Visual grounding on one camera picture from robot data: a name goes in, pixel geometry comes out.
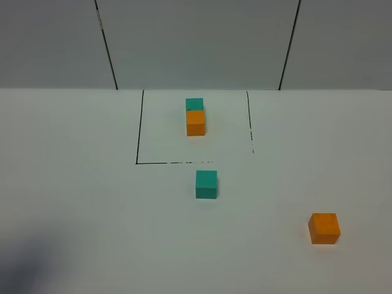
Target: block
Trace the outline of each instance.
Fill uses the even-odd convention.
[[[196,171],[196,198],[216,199],[218,178],[216,170]]]
[[[206,134],[204,110],[189,110],[186,112],[186,134],[188,136],[204,136]]]
[[[335,244],[341,235],[334,213],[314,213],[307,225],[313,244]]]
[[[203,98],[187,98],[186,110],[204,110]]]

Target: teal cube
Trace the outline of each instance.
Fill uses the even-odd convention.
[[[203,98],[187,98],[185,100],[186,111],[188,110],[203,110]]]
[[[218,177],[216,170],[196,171],[196,198],[216,199]]]

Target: gray wall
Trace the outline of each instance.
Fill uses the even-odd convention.
[[[0,88],[115,87],[93,0],[8,0]]]
[[[119,88],[277,89],[297,4],[98,0]]]
[[[282,89],[392,89],[392,1],[303,0]]]

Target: orange cube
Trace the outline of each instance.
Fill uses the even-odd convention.
[[[206,134],[204,110],[189,110],[186,112],[186,133],[188,136],[204,136]]]
[[[334,213],[314,213],[307,225],[313,244],[335,244],[341,235]]]

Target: black line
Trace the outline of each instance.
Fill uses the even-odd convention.
[[[213,164],[213,161],[201,161],[201,162],[196,162],[196,161],[189,161],[189,162],[138,162],[137,164]]]
[[[247,112],[249,114],[249,127],[252,129],[252,123],[251,123],[251,109],[249,107],[249,95],[246,91],[246,97],[247,97]]]
[[[252,135],[252,123],[251,123],[251,108],[249,107],[249,94],[246,91],[247,97],[247,112],[249,115],[249,129],[251,130],[251,142],[252,142],[252,153],[255,153],[255,148],[253,147],[253,135]]]
[[[169,162],[138,162],[137,164],[169,164]]]
[[[294,36],[294,31],[295,31],[295,26],[296,26],[296,20],[298,19],[298,12],[300,11],[301,1],[302,0],[298,0],[298,7],[296,8],[296,14],[295,14],[295,19],[294,19],[294,24],[293,24],[293,29],[292,29],[292,35],[290,37],[290,42],[288,43],[286,60],[284,61],[283,72],[282,72],[282,76],[281,76],[281,82],[279,83],[279,90],[282,89],[282,82],[283,82],[283,78],[284,78],[284,73],[286,71],[286,65],[287,65],[288,56],[290,54],[290,49],[292,47],[293,36]]]
[[[140,131],[141,131],[141,116],[143,115],[143,100],[145,96],[145,90],[141,93],[141,107],[140,107],[140,122],[139,122],[139,136],[137,139],[137,152],[136,152],[136,164],[139,164],[137,160],[139,159],[139,145],[140,145]]]
[[[117,80],[116,80],[116,75],[115,75],[115,70],[114,70],[114,68],[113,68],[113,64],[111,63],[111,57],[110,57],[110,54],[109,54],[108,42],[106,41],[106,36],[105,36],[105,32],[104,32],[104,26],[103,26],[103,24],[102,24],[102,20],[100,19],[100,13],[99,13],[99,9],[98,9],[97,0],[94,0],[94,2],[95,2],[95,4],[96,4],[96,10],[97,10],[97,14],[98,14],[98,17],[99,17],[100,30],[101,30],[102,37],[104,38],[104,42],[105,42],[105,48],[106,48],[106,53],[107,53],[108,59],[109,59],[111,74],[112,74],[112,76],[113,76],[113,80],[115,81],[116,90],[118,90]]]

